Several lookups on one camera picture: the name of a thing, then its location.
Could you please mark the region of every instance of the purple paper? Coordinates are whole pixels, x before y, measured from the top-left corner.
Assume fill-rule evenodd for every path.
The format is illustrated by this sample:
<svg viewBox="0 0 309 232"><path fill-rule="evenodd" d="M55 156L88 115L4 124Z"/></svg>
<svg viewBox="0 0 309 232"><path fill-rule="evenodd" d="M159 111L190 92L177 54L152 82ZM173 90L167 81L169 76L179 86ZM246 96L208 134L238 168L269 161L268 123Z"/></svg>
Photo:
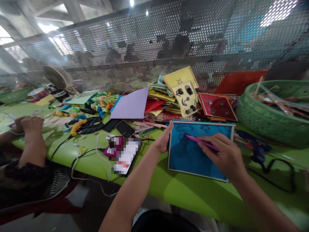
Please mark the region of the purple paper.
<svg viewBox="0 0 309 232"><path fill-rule="evenodd" d="M146 107L148 88L136 90L126 96L123 96L118 102L111 119L142 119Z"/></svg>

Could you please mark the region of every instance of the blue drawing board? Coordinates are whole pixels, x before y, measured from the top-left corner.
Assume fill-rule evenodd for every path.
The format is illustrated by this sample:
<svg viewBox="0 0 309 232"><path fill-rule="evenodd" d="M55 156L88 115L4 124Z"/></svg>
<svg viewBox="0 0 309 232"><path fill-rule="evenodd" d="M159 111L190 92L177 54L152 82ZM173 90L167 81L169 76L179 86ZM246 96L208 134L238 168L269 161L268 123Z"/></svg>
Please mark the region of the blue drawing board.
<svg viewBox="0 0 309 232"><path fill-rule="evenodd" d="M171 132L167 169L228 182L197 143L184 136L184 133L194 137L221 133L233 141L235 124L196 121L173 122L174 128Z"/></svg>

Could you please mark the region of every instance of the yellow card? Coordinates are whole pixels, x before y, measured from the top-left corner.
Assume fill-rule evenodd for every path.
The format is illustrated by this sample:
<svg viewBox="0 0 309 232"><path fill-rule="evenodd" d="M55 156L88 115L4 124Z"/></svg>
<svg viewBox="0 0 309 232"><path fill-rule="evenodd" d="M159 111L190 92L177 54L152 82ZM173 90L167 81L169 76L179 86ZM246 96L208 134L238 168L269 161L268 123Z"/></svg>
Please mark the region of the yellow card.
<svg viewBox="0 0 309 232"><path fill-rule="evenodd" d="M157 110L157 111L149 111L149 113L153 113L155 116L158 116L163 110Z"/></svg>
<svg viewBox="0 0 309 232"><path fill-rule="evenodd" d="M46 97L42 98L41 100L39 100L36 105L39 105L39 106L44 106L44 105L47 105L49 103L49 101L52 101L54 100L55 98L49 94L47 95Z"/></svg>
<svg viewBox="0 0 309 232"><path fill-rule="evenodd" d="M189 88L192 90L192 94L188 93L187 90ZM176 100L179 103L179 107L181 110L181 116L183 116L184 118L196 113L198 110L201 109L199 105L198 95L191 81L184 82L184 83L181 83L180 85L173 87L172 91L175 94ZM187 113L186 111L190 110L192 106L193 108L195 108L195 110L193 110L190 113Z"/></svg>
<svg viewBox="0 0 309 232"><path fill-rule="evenodd" d="M172 90L172 88L176 85L189 81L192 82L192 86L194 89L198 88L199 86L190 66L165 75L163 77L163 80L170 90Z"/></svg>

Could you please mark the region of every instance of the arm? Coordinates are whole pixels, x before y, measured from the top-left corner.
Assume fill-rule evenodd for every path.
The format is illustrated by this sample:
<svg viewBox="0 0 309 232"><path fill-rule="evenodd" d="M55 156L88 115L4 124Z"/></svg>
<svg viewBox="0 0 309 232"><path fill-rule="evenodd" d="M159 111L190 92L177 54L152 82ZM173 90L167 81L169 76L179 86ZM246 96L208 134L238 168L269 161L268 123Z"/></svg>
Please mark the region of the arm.
<svg viewBox="0 0 309 232"><path fill-rule="evenodd" d="M147 196L159 156L167 151L167 142L172 129L171 122L130 173L107 211L99 232L131 231L133 218Z"/></svg>
<svg viewBox="0 0 309 232"><path fill-rule="evenodd" d="M14 131L17 134L23 133L23 127L21 125L21 121L24 118L25 117L20 117L20 118L15 119L15 127L12 129L12 131ZM11 141L15 137L16 137L16 135L12 134L10 131L7 131L7 132L0 134L0 146Z"/></svg>
<svg viewBox="0 0 309 232"><path fill-rule="evenodd" d="M211 142L219 148L220 152L215 154L206 145L198 143L217 168L233 183L245 204L253 211L260 231L299 231L249 176L242 161L241 151L231 140L223 134L198 139Z"/></svg>
<svg viewBox="0 0 309 232"><path fill-rule="evenodd" d="M42 137L43 122L43 118L36 116L27 116L21 121L25 131L25 148L20 158L21 162L45 167L46 144Z"/></svg>

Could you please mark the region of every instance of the person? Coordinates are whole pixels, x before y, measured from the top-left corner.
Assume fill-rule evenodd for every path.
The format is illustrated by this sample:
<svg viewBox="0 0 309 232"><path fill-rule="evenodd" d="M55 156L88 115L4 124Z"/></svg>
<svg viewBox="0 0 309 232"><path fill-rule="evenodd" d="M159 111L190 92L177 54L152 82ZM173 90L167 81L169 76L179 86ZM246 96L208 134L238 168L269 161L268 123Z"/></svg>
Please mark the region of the person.
<svg viewBox="0 0 309 232"><path fill-rule="evenodd" d="M0 134L0 146L25 133L25 147L19 160L0 165L0 209L40 200L48 192L53 172L45 163L46 144L42 137L44 119L20 117L15 127Z"/></svg>
<svg viewBox="0 0 309 232"><path fill-rule="evenodd" d="M131 228L132 220L147 196L151 177L159 160L159 156L167 151L169 134L173 129L173 122L151 144L136 168L130 173L112 202L99 232L111 231L196 231L197 228L179 218L168 218L158 214L142 214ZM246 172L240 149L223 134L198 137L210 142L219 149L213 153L207 146L198 143L201 149L218 167L218 169L232 182L242 197L244 203L252 210L256 218L257 227L261 231L299 231L280 209L270 200L257 183Z"/></svg>

